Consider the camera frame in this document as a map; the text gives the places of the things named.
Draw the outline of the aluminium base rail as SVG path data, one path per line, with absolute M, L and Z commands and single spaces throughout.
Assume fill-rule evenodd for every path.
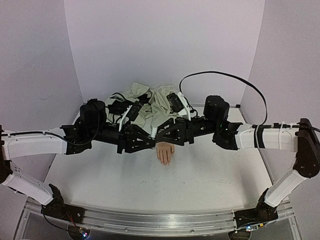
M 209 236 L 226 232 L 252 232 L 284 220 L 289 221 L 289 236 L 300 240 L 296 217 L 288 198 L 285 198 L 271 211 L 264 203 L 258 206 L 265 209 L 259 214 L 256 208 L 191 213 L 152 213 L 83 208 L 66 204 L 62 196 L 43 206 L 28 198 L 21 217 L 29 217 L 33 212 L 41 217 L 108 233 L 147 237 L 188 237 Z

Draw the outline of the beige jacket with black lining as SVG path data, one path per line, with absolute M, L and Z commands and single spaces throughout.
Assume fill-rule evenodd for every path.
M 116 92 L 108 97 L 105 101 L 105 105 L 109 106 L 113 103 L 123 103 L 124 101 L 134 103 L 138 101 L 140 97 L 146 96 L 147 102 L 143 104 L 138 117 L 133 121 L 133 123 L 142 128 L 149 126 L 150 135 L 155 137 L 160 125 L 167 120 L 187 116 L 186 110 L 183 111 L 183 114 L 173 111 L 173 108 L 167 99 L 167 96 L 172 93 L 178 93 L 178 90 L 173 84 L 152 88 L 148 85 L 134 81 L 132 82 L 129 90 L 123 93 Z

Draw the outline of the mannequin hand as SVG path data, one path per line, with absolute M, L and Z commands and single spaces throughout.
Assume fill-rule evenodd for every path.
M 163 166 L 169 166 L 172 155 L 175 154 L 175 146 L 167 142 L 158 142 L 156 145 L 157 158 Z

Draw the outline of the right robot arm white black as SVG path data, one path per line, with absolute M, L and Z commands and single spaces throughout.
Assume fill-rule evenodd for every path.
M 238 210 L 234 220 L 238 228 L 265 224 L 278 219 L 277 207 L 299 184 L 320 172 L 320 141 L 316 128 L 307 118 L 298 123 L 255 125 L 229 122 L 230 105 L 218 95 L 205 100 L 202 117 L 170 118 L 153 127 L 156 142 L 183 146 L 199 136 L 212 134 L 214 144 L 225 150 L 278 149 L 295 153 L 295 162 L 281 179 L 266 189 L 256 207 Z

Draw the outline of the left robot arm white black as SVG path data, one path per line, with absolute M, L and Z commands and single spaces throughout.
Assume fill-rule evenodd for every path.
M 80 107 L 79 117 L 72 125 L 50 130 L 1 130 L 0 183 L 36 200 L 56 218 L 64 218 L 68 208 L 60 190 L 24 174 L 12 159 L 42 154 L 76 155 L 91 149 L 93 141 L 115 145 L 118 154 L 151 149 L 156 145 L 156 131 L 148 133 L 133 124 L 141 108 L 137 101 L 118 123 L 108 123 L 105 103 L 94 98 Z

